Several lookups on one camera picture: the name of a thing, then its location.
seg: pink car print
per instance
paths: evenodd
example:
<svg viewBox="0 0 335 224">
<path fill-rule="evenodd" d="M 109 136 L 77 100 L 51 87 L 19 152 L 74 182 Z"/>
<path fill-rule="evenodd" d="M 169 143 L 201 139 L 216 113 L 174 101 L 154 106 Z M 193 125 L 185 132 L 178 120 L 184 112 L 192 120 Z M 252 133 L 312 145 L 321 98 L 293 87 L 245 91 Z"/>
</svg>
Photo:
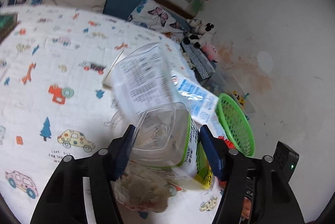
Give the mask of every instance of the pink car print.
<svg viewBox="0 0 335 224">
<path fill-rule="evenodd" d="M 31 198 L 36 198 L 38 196 L 36 185 L 30 177 L 17 171 L 13 171 L 12 173 L 5 172 L 5 177 L 13 188 L 17 187 L 21 189 Z"/>
</svg>

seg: green mesh basket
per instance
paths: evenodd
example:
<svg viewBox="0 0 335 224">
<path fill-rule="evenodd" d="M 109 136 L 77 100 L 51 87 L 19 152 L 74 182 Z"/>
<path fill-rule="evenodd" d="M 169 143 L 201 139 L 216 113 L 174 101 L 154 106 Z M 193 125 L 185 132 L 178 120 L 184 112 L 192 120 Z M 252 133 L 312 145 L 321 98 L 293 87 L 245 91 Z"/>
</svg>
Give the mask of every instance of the green mesh basket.
<svg viewBox="0 0 335 224">
<path fill-rule="evenodd" d="M 255 153 L 255 141 L 243 111 L 227 94 L 220 94 L 215 110 L 220 124 L 228 139 L 244 155 L 252 157 Z"/>
</svg>

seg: yellow car print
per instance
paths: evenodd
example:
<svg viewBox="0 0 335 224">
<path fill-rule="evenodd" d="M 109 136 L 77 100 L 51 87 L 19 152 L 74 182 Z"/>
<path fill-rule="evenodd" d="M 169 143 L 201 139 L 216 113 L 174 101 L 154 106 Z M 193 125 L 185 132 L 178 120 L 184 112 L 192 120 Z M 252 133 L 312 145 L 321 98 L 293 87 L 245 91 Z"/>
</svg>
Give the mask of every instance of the yellow car print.
<svg viewBox="0 0 335 224">
<path fill-rule="evenodd" d="M 208 211 L 209 212 L 209 211 L 213 210 L 216 206 L 216 200 L 217 200 L 217 197 L 211 196 L 209 201 L 201 203 L 199 211 L 200 212 L 203 212 L 203 211 Z"/>
<path fill-rule="evenodd" d="M 57 137 L 58 143 L 63 144 L 65 148 L 70 148 L 71 145 L 81 147 L 85 152 L 91 152 L 95 148 L 95 145 L 87 141 L 85 136 L 78 131 L 66 130 L 62 135 Z"/>
</svg>

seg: bed sheet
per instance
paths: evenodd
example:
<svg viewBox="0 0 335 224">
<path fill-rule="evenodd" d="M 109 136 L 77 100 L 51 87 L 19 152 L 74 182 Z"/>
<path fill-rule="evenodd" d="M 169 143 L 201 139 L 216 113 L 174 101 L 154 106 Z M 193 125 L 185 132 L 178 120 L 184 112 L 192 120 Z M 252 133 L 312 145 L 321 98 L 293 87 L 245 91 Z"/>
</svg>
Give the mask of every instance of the bed sheet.
<svg viewBox="0 0 335 224">
<path fill-rule="evenodd" d="M 194 74 L 178 44 L 118 18 L 43 5 L 0 10 L 7 12 L 17 12 L 19 24 L 0 45 L 0 192 L 28 224 L 62 157 L 87 157 L 113 140 L 109 122 L 117 109 L 101 81 L 121 50 L 161 42 L 171 68 Z M 212 122 L 213 134 L 223 135 Z M 68 135 L 78 141 L 62 141 Z M 177 191 L 163 213 L 118 206 L 125 224 L 212 223 L 221 196 L 215 180 L 210 191 Z"/>
</svg>

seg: stuffed toy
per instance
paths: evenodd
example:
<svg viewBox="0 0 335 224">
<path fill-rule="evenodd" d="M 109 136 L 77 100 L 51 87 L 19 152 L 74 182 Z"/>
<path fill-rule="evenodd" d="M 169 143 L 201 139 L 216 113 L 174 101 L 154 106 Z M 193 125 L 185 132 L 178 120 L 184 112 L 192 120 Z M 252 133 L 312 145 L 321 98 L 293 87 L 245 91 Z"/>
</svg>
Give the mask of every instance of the stuffed toy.
<svg viewBox="0 0 335 224">
<path fill-rule="evenodd" d="M 198 30 L 202 26 L 201 19 L 196 19 L 196 18 L 187 19 L 186 22 L 191 28 L 190 33 L 195 34 L 195 35 L 198 34 Z"/>
<path fill-rule="evenodd" d="M 191 28 L 195 28 L 196 26 L 201 24 L 201 19 L 186 19 L 187 24 L 191 27 Z"/>
<path fill-rule="evenodd" d="M 205 33 L 209 33 L 211 35 L 214 35 L 215 28 L 214 28 L 214 25 L 212 23 L 207 23 L 206 25 L 199 26 L 197 32 L 200 35 L 204 35 Z"/>
<path fill-rule="evenodd" d="M 195 48 L 200 48 L 200 43 L 199 43 L 199 39 L 201 36 L 199 35 L 194 35 L 192 33 L 187 34 L 184 39 L 183 39 L 183 43 L 186 45 L 192 44 Z"/>
<path fill-rule="evenodd" d="M 211 43 L 207 42 L 204 46 L 202 46 L 201 50 L 206 54 L 208 60 L 216 63 L 219 61 L 219 55 Z"/>
</svg>

